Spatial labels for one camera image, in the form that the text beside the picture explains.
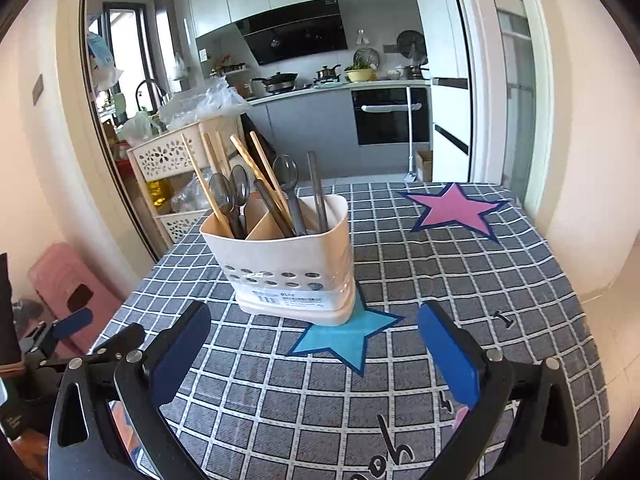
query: tablecloth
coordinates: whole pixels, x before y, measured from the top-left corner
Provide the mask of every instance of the tablecloth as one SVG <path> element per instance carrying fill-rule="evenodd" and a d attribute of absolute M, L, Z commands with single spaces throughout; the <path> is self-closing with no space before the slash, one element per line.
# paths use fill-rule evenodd
<path fill-rule="evenodd" d="M 202 219 L 140 283 L 100 341 L 138 322 L 147 345 L 191 301 L 204 301 L 213 319 L 209 337 L 161 411 L 211 477 L 372 478 L 371 457 L 387 456 L 376 418 L 382 414 L 394 445 L 407 443 L 414 454 L 400 465 L 388 460 L 382 478 L 410 480 L 443 449 L 459 408 L 416 330 L 418 306 L 435 298 L 484 348 L 500 347 L 523 362 L 560 357 L 577 415 L 582 478 L 592 478 L 606 459 L 609 410 L 597 348 L 569 281 L 513 193 L 500 186 L 462 186 L 470 198 L 510 200 L 486 216 L 499 243 L 461 226 L 411 233 L 422 208 L 395 192 L 442 187 L 324 188 L 350 202 L 355 276 L 367 306 L 404 316 L 369 339 L 362 377 L 327 352 L 287 356 L 307 323 L 242 312 L 198 233 Z M 491 469 L 515 410 L 505 409 L 476 474 Z M 137 464 L 152 473 L 143 452 Z"/>

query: yellow bowl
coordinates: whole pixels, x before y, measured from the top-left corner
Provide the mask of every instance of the yellow bowl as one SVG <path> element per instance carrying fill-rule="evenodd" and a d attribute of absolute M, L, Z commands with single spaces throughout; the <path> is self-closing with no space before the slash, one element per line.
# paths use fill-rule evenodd
<path fill-rule="evenodd" d="M 345 70 L 344 73 L 352 83 L 360 83 L 362 81 L 368 81 L 373 74 L 372 68 L 363 68 L 360 70 Z"/>

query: pink plastic chair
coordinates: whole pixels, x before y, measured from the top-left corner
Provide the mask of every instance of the pink plastic chair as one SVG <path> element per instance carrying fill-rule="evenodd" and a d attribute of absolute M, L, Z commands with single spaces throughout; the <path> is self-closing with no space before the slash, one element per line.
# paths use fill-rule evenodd
<path fill-rule="evenodd" d="M 42 301 L 58 319 L 84 306 L 91 309 L 94 321 L 70 338 L 85 353 L 122 304 L 69 244 L 55 244 L 47 249 L 29 269 L 28 277 Z"/>

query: gray checkered tablecloth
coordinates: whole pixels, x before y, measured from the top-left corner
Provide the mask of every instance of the gray checkered tablecloth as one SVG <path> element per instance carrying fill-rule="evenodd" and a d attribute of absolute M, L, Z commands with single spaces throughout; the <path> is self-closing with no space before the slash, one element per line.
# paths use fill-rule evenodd
<path fill-rule="evenodd" d="M 371 478 L 371 457 L 387 456 L 376 421 L 381 413 L 395 446 L 407 443 L 414 452 L 412 462 L 405 454 L 399 466 L 388 460 L 383 478 L 417 479 L 452 435 L 459 407 L 416 330 L 419 304 L 433 298 L 484 348 L 499 346 L 510 360 L 529 363 L 560 357 L 577 414 L 582 478 L 600 470 L 609 445 L 602 366 L 578 299 L 547 243 L 511 192 L 472 184 L 463 186 L 471 198 L 511 200 L 486 216 L 500 244 L 455 226 L 412 234 L 422 208 L 394 191 L 425 188 L 436 193 L 442 186 L 324 190 L 350 201 L 355 275 L 367 306 L 404 316 L 369 339 L 363 377 L 326 352 L 286 356 L 307 323 L 242 312 L 198 234 L 202 220 L 117 311 L 100 340 L 138 322 L 147 345 L 191 301 L 209 305 L 206 344 L 161 411 L 212 478 L 348 480 L 353 472 Z M 514 323 L 507 328 L 496 311 Z M 505 409 L 476 474 L 491 469 L 515 411 L 515 404 Z M 152 474 L 142 452 L 137 464 Z"/>

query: green vegetable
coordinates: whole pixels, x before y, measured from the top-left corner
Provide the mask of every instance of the green vegetable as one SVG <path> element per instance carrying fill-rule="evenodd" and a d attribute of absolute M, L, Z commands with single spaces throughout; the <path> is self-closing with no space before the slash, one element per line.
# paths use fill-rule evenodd
<path fill-rule="evenodd" d="M 356 59 L 352 65 L 345 68 L 345 70 L 366 70 L 367 68 L 371 68 L 368 64 L 366 64 L 361 58 Z"/>

